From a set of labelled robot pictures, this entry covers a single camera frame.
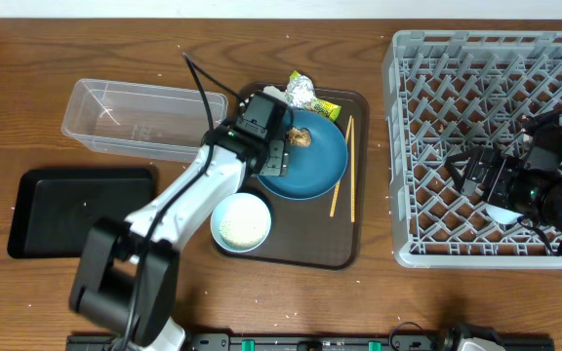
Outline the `white tissue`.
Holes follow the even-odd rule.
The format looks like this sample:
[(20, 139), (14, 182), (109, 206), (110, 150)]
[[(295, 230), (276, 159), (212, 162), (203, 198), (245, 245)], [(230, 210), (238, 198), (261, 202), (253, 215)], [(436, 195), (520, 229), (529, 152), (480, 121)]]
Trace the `white tissue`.
[(287, 101), (287, 97), (286, 97), (286, 93), (280, 91), (278, 88), (274, 87), (274, 86), (265, 86), (262, 91), (267, 94), (270, 95), (274, 98), (277, 98), (279, 100), (282, 100), (284, 102)]

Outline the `light blue cup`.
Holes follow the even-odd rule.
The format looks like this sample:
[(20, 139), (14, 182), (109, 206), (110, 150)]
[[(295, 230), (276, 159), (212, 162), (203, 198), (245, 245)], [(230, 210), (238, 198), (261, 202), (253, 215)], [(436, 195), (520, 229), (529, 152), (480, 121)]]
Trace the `light blue cup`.
[(517, 219), (521, 216), (520, 213), (516, 213), (493, 205), (487, 205), (486, 212), (487, 215), (493, 221), (502, 225), (514, 224), (517, 222)]

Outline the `brown food scrap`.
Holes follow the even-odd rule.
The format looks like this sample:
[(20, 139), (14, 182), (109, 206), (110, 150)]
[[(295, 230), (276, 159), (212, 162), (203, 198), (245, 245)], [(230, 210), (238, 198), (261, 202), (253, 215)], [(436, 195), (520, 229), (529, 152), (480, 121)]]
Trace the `brown food scrap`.
[(312, 137), (309, 129), (292, 127), (287, 136), (288, 141), (295, 147), (307, 148), (312, 143)]

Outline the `aluminium foil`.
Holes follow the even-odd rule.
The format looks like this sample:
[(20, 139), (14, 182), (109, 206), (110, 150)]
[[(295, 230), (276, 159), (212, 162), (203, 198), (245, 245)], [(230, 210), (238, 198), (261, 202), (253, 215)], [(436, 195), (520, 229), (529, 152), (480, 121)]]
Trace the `aluminium foil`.
[(316, 99), (313, 83), (305, 76), (291, 78), (285, 95), (287, 103), (293, 108), (307, 108)]

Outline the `green snack wrapper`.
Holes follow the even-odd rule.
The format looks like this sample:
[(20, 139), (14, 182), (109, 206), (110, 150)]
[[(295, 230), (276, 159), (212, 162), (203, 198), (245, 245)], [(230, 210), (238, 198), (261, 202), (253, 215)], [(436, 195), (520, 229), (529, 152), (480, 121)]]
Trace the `green snack wrapper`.
[[(294, 71), (290, 75), (289, 81), (291, 78), (294, 78), (296, 76), (304, 76), (304, 75), (300, 74), (297, 71)], [(319, 98), (318, 96), (316, 96), (316, 99), (307, 108), (299, 108), (299, 109), (304, 109), (304, 110), (318, 113), (330, 119), (331, 121), (336, 121), (341, 112), (341, 107), (339, 105), (326, 101), (322, 98)]]

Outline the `blue plate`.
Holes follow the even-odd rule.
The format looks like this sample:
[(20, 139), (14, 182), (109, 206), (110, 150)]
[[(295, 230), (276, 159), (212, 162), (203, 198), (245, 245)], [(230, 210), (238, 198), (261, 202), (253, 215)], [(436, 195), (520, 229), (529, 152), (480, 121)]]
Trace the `blue plate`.
[(294, 112), (294, 126), (309, 129), (312, 143), (307, 148), (291, 146), (285, 176), (258, 176), (270, 192), (290, 200), (317, 198), (335, 187), (345, 173), (348, 151), (340, 128), (314, 112)]

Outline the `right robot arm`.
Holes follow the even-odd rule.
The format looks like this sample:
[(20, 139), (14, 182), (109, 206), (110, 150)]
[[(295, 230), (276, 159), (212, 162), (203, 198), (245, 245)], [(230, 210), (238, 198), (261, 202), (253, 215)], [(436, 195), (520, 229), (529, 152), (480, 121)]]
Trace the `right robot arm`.
[[(483, 202), (518, 214), (520, 225), (529, 221), (526, 228), (548, 248), (541, 228), (551, 226), (562, 234), (562, 126), (535, 126), (522, 159), (474, 147), (449, 156), (445, 166), (458, 192), (470, 196), (481, 188)], [(552, 253), (562, 257), (562, 242)]]

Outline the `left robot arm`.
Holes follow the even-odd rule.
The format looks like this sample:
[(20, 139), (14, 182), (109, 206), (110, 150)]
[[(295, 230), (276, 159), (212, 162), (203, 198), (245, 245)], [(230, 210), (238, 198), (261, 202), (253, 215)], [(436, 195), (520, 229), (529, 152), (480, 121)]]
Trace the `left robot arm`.
[(268, 161), (281, 163), (291, 107), (262, 91), (241, 116), (208, 130), (190, 166), (123, 221), (90, 229), (70, 309), (115, 333), (111, 350), (178, 350), (185, 332), (172, 318), (181, 251), (213, 209)]

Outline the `grey dishwasher rack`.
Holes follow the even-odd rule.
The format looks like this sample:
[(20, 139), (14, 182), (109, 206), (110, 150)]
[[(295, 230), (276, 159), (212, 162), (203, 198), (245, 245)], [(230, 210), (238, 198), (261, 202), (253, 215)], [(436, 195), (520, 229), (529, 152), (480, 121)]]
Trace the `grey dishwasher rack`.
[(382, 63), (393, 253), (407, 268), (562, 269), (561, 235), (494, 222), (446, 159), (474, 146), (522, 157), (524, 124), (562, 125), (562, 31), (397, 32)]

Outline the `right wooden chopstick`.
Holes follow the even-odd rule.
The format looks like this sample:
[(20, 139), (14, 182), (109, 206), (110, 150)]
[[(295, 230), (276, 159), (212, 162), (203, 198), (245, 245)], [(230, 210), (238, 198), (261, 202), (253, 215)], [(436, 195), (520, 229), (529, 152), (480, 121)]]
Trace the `right wooden chopstick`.
[(355, 127), (354, 127), (354, 117), (350, 116), (350, 220), (352, 223), (355, 222), (355, 183), (356, 183), (356, 171), (355, 171)]

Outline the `light blue rice bowl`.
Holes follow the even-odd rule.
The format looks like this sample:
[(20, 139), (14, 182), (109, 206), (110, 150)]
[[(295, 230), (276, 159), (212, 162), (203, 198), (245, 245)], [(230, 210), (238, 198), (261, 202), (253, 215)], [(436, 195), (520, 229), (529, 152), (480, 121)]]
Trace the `light blue rice bowl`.
[(251, 193), (235, 193), (213, 210), (210, 228), (214, 241), (231, 253), (256, 249), (267, 238), (272, 214), (267, 203)]

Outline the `clear plastic bin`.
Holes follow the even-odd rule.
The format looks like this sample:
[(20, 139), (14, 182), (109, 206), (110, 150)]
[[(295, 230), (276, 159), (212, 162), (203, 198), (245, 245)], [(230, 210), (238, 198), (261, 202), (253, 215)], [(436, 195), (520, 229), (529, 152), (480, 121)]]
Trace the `clear plastic bin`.
[(207, 130), (196, 90), (99, 79), (76, 82), (61, 126), (95, 152), (183, 163)]

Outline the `brown serving tray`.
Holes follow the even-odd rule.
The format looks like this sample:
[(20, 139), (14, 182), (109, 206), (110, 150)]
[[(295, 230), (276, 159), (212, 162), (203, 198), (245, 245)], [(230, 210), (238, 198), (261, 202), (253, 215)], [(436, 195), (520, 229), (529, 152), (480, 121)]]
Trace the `brown serving tray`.
[(355, 222), (350, 220), (350, 143), (346, 143), (348, 162), (342, 178), (333, 189), (309, 200), (290, 200), (267, 190), (256, 177), (241, 188), (262, 198), (272, 214), (271, 230), (265, 241), (246, 253), (231, 253), (216, 245), (230, 257), (297, 266), (341, 270), (358, 256), (361, 234), (365, 166), (367, 161), (370, 108), (368, 102), (351, 91), (316, 89), (318, 97), (337, 104), (341, 114), (336, 125), (345, 135), (350, 116), (355, 127)]

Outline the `black tray bin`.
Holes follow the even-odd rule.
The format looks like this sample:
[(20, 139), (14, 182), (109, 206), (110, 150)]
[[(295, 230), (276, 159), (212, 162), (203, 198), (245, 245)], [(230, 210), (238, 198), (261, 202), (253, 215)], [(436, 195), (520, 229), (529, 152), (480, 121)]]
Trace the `black tray bin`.
[(155, 196), (146, 168), (50, 168), (19, 183), (7, 245), (15, 259), (78, 257), (93, 224), (122, 220)]

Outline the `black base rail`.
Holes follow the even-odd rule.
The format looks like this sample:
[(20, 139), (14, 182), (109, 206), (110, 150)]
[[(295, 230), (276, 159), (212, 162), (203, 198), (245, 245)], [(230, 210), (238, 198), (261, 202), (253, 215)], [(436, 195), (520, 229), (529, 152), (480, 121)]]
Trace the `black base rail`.
[(490, 328), (462, 323), (438, 333), (420, 327), (411, 331), (411, 325), (405, 322), (396, 327), (392, 335), (384, 337), (198, 333), (188, 335), (181, 348), (186, 351), (555, 350), (554, 341), (548, 336), (499, 334)]

